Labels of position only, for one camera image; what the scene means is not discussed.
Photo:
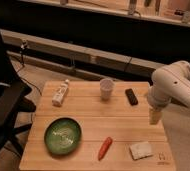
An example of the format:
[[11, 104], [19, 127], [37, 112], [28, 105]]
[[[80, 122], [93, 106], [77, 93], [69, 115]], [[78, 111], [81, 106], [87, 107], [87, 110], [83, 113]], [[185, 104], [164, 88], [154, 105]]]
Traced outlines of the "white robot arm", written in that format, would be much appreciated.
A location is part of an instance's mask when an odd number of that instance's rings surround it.
[[157, 124], [162, 109], [174, 98], [190, 108], [190, 63], [177, 61], [156, 69], [151, 76], [153, 85], [147, 93], [150, 124]]

